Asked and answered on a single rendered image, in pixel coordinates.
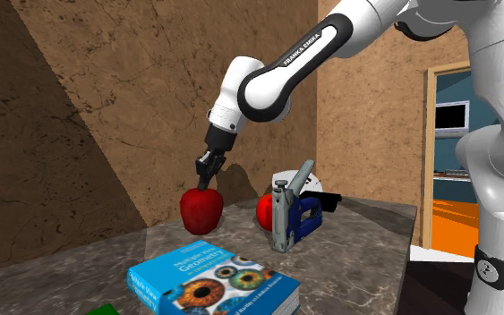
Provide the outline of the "black box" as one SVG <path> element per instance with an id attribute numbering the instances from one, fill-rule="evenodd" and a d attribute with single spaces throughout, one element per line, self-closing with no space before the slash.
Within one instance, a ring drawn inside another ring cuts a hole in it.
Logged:
<path id="1" fill-rule="evenodd" d="M 336 210 L 337 204 L 342 200 L 342 196 L 338 193 L 304 191 L 300 194 L 300 199 L 310 197 L 320 201 L 322 211 L 331 213 Z"/>

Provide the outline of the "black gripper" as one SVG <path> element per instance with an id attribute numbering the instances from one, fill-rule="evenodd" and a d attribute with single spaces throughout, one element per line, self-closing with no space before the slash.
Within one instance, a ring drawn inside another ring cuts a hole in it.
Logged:
<path id="1" fill-rule="evenodd" d="M 225 154 L 233 148 L 236 136 L 236 133 L 227 132 L 214 124 L 209 126 L 205 136 L 207 149 L 195 160 L 196 173 L 199 176 L 197 184 L 199 190 L 206 190 L 210 180 L 224 165 Z"/>

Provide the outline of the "green flat object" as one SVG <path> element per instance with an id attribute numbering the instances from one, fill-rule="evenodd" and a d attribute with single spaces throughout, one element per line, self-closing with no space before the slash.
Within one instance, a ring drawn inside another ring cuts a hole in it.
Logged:
<path id="1" fill-rule="evenodd" d="M 119 315 L 118 311 L 113 307 L 112 304 L 107 303 L 100 306 L 99 308 L 89 311 L 84 315 Z"/>

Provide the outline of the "small red apple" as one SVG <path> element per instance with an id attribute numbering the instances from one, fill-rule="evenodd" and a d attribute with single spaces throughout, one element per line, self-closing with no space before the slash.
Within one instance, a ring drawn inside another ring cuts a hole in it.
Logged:
<path id="1" fill-rule="evenodd" d="M 256 204 L 256 218 L 263 229 L 272 230 L 272 197 L 270 194 L 259 198 Z"/>

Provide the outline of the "wooden door frame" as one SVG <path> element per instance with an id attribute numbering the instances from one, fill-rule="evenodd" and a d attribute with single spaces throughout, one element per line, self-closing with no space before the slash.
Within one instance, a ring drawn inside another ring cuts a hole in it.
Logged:
<path id="1" fill-rule="evenodd" d="M 421 246 L 431 248 L 432 215 L 433 215 L 433 176 L 435 152 L 435 108 L 437 79 L 442 75 L 469 72 L 468 61 L 444 64 L 428 68 L 423 75 L 424 83 L 424 117 L 423 117 L 423 203 L 421 206 Z"/>

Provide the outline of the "white framed black screen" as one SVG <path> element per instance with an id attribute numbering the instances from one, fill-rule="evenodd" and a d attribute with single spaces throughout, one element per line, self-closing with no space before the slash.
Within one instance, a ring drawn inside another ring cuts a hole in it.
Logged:
<path id="1" fill-rule="evenodd" d="M 435 109 L 437 134 L 460 134 L 469 131 L 470 101 L 438 103 Z"/>

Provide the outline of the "blue book with eye pictures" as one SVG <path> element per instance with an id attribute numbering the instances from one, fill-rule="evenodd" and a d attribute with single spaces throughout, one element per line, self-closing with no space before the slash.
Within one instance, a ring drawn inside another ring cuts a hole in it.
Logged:
<path id="1" fill-rule="evenodd" d="M 295 315 L 300 282 L 204 241 L 129 268 L 155 315 Z"/>

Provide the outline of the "large red apple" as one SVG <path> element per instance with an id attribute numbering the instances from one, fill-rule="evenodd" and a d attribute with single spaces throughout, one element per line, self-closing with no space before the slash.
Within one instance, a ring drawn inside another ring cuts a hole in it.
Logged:
<path id="1" fill-rule="evenodd" d="M 223 207 L 223 197 L 216 190 L 188 190 L 180 199 L 184 228 L 195 235 L 210 233 L 217 227 Z"/>

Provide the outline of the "grey and blue staple gun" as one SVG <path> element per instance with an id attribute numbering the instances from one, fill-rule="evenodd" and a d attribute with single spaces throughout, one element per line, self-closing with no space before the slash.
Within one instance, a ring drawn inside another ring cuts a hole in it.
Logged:
<path id="1" fill-rule="evenodd" d="M 292 181 L 278 179 L 272 189 L 272 250 L 285 253 L 322 224 L 322 208 L 318 198 L 301 199 L 300 192 L 314 161 L 306 160 Z"/>

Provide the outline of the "white round dial scale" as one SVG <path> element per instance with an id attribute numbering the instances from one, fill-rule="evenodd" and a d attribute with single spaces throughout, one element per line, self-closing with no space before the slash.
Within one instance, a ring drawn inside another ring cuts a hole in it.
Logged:
<path id="1" fill-rule="evenodd" d="M 272 186 L 277 187 L 276 181 L 286 180 L 286 187 L 291 183 L 297 174 L 297 170 L 286 170 L 272 175 Z M 320 180 L 313 174 L 310 173 L 304 182 L 302 189 L 296 194 L 299 196 L 302 192 L 323 192 Z"/>

